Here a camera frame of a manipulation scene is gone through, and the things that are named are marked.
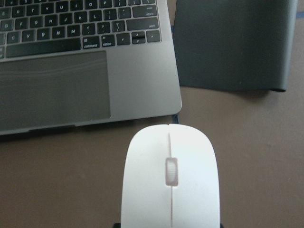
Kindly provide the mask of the white computer mouse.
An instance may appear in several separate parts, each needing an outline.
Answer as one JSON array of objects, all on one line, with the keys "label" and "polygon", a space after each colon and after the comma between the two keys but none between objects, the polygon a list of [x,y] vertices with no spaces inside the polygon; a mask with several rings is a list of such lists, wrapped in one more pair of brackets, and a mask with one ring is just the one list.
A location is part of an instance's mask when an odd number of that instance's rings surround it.
[{"label": "white computer mouse", "polygon": [[161,124],[134,135],[124,166],[121,227],[220,227],[218,166],[203,132]]}]

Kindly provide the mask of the grey laptop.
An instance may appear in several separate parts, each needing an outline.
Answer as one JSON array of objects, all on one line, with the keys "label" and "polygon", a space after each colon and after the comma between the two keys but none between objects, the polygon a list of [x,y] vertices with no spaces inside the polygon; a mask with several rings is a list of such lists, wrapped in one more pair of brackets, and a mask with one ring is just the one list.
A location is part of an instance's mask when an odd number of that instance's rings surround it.
[{"label": "grey laptop", "polygon": [[177,114],[164,0],[3,0],[0,134]]}]

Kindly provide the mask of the dark grey mouse pad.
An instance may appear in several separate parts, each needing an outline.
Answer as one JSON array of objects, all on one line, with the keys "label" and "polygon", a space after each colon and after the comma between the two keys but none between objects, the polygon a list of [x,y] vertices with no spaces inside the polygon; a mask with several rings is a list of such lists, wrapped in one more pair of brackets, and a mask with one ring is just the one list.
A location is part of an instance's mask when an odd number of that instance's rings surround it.
[{"label": "dark grey mouse pad", "polygon": [[177,1],[173,42],[180,85],[284,92],[297,4],[295,0]]}]

